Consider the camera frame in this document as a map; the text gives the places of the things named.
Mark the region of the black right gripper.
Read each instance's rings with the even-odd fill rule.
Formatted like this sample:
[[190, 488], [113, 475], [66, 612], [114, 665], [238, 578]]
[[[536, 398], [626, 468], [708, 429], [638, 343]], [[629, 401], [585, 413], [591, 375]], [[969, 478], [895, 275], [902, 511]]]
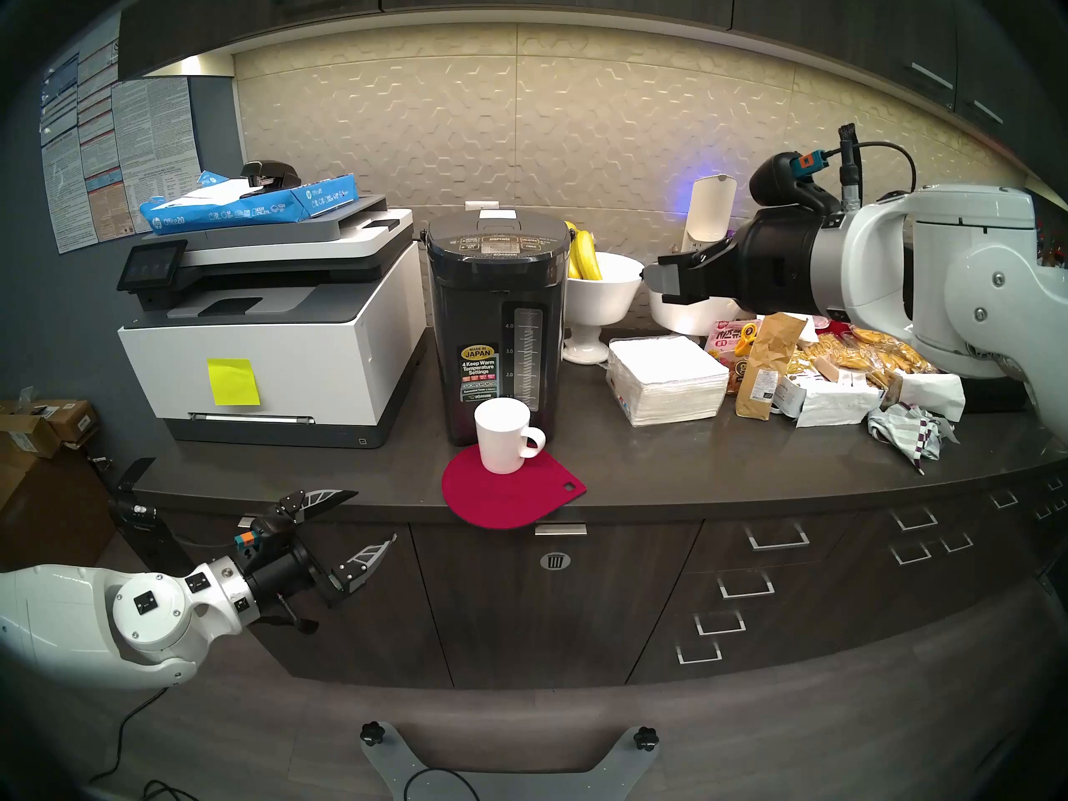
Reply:
[[649, 290], [689, 302], [718, 297], [757, 314], [817, 315], [811, 270], [822, 225], [824, 216], [805, 207], [761, 208], [729, 239], [673, 247], [641, 277]]

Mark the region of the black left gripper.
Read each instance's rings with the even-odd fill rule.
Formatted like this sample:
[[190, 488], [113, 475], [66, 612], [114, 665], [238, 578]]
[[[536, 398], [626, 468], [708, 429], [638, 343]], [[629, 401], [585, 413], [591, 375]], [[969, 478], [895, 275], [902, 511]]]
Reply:
[[[336, 509], [354, 499], [358, 491], [341, 489], [298, 490], [280, 500], [283, 522], [300, 524]], [[351, 557], [333, 566], [328, 575], [307, 552], [302, 544], [279, 549], [267, 544], [249, 548], [249, 591], [260, 617], [253, 622], [316, 622], [292, 610], [292, 597], [313, 591], [328, 608], [341, 604], [376, 572], [395, 543], [396, 534], [384, 541], [370, 544]]]

